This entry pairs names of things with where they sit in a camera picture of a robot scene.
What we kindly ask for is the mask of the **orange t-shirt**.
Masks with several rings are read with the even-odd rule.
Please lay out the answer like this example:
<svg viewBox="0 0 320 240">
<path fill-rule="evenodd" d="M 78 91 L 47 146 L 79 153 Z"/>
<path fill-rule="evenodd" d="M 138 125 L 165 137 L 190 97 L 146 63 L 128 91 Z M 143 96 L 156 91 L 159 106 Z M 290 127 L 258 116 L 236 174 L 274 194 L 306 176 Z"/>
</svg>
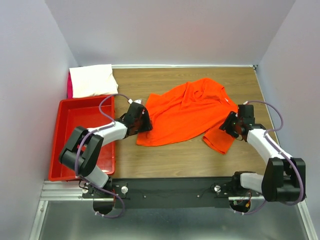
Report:
<svg viewBox="0 0 320 240">
<path fill-rule="evenodd" d="M 152 93 L 145 106 L 152 130 L 139 133 L 137 145 L 158 147 L 203 135 L 211 149 L 225 155 L 234 142 L 220 126 L 238 107 L 225 87 L 210 78 L 186 82 L 164 94 Z"/>
</svg>

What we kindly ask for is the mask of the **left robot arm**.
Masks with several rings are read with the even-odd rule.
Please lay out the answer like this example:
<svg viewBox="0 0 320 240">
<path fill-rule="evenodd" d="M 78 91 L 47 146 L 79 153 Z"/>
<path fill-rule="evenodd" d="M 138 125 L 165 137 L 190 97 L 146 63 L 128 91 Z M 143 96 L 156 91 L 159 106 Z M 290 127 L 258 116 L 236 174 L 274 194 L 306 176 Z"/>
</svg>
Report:
<svg viewBox="0 0 320 240">
<path fill-rule="evenodd" d="M 59 162 L 94 187 L 109 191 L 112 180 L 97 165 L 102 147 L 152 129 L 147 108 L 132 102 L 126 113 L 109 124 L 96 128 L 76 127 L 59 154 Z"/>
</svg>

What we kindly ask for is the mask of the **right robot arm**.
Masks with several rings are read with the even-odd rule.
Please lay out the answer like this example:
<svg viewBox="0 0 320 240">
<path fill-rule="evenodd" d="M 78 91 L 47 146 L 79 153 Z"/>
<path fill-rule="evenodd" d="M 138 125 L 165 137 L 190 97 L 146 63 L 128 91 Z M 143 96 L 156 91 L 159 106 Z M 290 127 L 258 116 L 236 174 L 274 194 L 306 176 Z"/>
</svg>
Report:
<svg viewBox="0 0 320 240">
<path fill-rule="evenodd" d="M 220 126 L 233 138 L 241 137 L 266 162 L 263 175 L 236 171 L 228 184 L 234 193 L 252 190 L 268 202 L 296 205 L 306 197 L 306 164 L 283 150 L 269 135 L 271 130 L 255 122 L 254 106 L 247 101 L 231 111 Z"/>
</svg>

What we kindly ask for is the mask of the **folded white t-shirt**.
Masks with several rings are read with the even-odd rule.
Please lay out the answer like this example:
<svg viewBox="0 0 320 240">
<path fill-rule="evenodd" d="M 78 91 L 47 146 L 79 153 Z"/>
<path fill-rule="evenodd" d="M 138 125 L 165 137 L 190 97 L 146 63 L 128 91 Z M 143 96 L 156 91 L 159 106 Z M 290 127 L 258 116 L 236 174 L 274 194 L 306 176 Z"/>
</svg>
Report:
<svg viewBox="0 0 320 240">
<path fill-rule="evenodd" d="M 73 99 L 118 93 L 118 83 L 110 64 L 72 67 Z"/>
</svg>

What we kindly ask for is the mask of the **red plastic bin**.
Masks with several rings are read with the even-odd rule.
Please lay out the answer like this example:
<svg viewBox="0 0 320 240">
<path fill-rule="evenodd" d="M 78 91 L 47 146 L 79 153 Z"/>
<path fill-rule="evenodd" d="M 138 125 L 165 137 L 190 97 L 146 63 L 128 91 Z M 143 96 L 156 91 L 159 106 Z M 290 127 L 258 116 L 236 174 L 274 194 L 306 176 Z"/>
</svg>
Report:
<svg viewBox="0 0 320 240">
<path fill-rule="evenodd" d="M 72 181 L 76 179 L 75 172 L 60 163 L 59 155 L 76 127 L 95 128 L 111 122 L 99 111 L 99 104 L 105 97 L 103 95 L 60 101 L 53 134 L 51 160 L 48 171 L 49 181 Z M 101 109 L 110 117 L 115 118 L 114 97 L 106 100 L 102 104 Z M 98 167 L 104 173 L 110 175 L 113 175 L 115 172 L 115 148 L 115 142 L 103 146 L 97 160 Z"/>
</svg>

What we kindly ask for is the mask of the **folded pink t-shirt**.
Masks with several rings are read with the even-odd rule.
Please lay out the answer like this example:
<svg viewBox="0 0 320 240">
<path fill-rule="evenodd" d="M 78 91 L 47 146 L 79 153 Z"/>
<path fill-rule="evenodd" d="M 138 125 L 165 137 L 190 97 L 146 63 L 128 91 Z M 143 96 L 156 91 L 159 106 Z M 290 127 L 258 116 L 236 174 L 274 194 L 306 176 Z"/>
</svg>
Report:
<svg viewBox="0 0 320 240">
<path fill-rule="evenodd" d="M 73 84 L 70 72 L 68 73 L 67 83 L 66 83 L 66 92 L 67 92 L 67 99 L 73 98 Z"/>
</svg>

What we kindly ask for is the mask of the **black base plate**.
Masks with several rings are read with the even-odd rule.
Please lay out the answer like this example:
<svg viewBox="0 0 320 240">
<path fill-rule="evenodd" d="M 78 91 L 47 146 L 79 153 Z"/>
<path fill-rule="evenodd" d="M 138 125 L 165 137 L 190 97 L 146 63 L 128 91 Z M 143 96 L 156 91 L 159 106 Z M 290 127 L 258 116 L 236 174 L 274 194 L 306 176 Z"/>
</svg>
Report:
<svg viewBox="0 0 320 240">
<path fill-rule="evenodd" d="M 235 200 L 261 198 L 253 190 L 234 193 L 229 186 L 231 177 L 178 177 L 178 178 L 115 178 L 109 191 L 114 196 L 92 186 L 82 192 L 84 199 L 100 205 L 120 209 L 173 209 L 173 208 L 228 208 Z"/>
</svg>

